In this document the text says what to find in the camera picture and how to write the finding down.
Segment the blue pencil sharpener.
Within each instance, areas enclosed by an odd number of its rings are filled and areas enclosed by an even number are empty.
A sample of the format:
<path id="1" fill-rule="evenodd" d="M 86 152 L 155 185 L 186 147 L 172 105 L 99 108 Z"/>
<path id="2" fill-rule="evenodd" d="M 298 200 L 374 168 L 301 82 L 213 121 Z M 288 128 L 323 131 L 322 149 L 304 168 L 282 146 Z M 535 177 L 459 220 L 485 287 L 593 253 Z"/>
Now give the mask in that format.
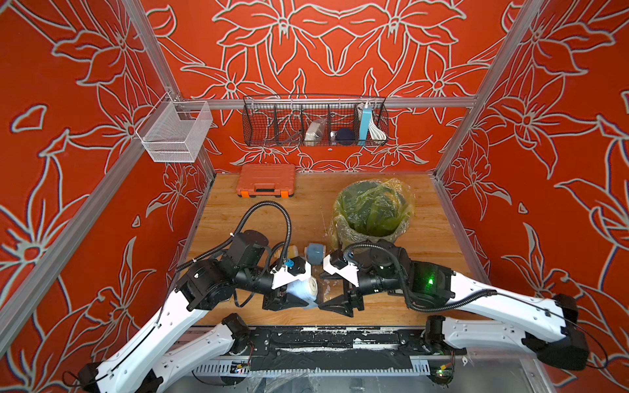
<path id="1" fill-rule="evenodd" d="M 320 266 L 326 257 L 326 245 L 321 243 L 310 243 L 305 248 L 306 261 L 310 265 Z"/>
<path id="2" fill-rule="evenodd" d="M 289 283 L 287 291 L 306 302 L 306 306 L 303 306 L 303 309 L 312 309 L 318 306 L 319 284 L 314 277 Z"/>

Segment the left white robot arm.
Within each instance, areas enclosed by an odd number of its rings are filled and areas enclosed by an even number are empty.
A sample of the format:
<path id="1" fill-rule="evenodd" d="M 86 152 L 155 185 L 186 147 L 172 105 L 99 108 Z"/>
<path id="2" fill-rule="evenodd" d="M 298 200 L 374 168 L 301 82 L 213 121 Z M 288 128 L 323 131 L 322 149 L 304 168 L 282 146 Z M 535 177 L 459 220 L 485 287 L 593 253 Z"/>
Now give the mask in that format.
<path id="1" fill-rule="evenodd" d="M 280 211 L 286 224 L 285 239 L 274 248 L 263 234 L 244 228 L 265 207 Z M 261 294 L 265 310 L 312 306 L 318 285 L 302 258 L 288 258 L 292 232 L 288 211 L 276 201 L 252 206 L 229 239 L 183 265 L 185 272 L 162 307 L 118 352 L 78 371 L 76 386 L 86 392 L 164 392 L 202 363 L 251 348 L 251 330 L 236 313 L 201 337 L 173 347 L 238 290 Z"/>

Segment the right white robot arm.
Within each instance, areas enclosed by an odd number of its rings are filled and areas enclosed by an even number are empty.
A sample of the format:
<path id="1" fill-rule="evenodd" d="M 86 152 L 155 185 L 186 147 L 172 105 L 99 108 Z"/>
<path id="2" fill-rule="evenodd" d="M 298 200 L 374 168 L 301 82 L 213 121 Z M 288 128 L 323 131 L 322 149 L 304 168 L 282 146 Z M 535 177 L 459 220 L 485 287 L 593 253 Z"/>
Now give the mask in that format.
<path id="1" fill-rule="evenodd" d="M 480 283 L 442 265 L 411 260 L 391 242 L 359 242 L 323 259 L 324 272 L 344 281 L 341 296 L 320 309 L 353 317 L 365 297 L 401 296 L 408 309 L 428 314 L 424 345 L 432 352 L 495 347 L 522 350 L 545 365 L 586 368 L 590 350 L 578 326 L 575 299 L 524 296 Z"/>

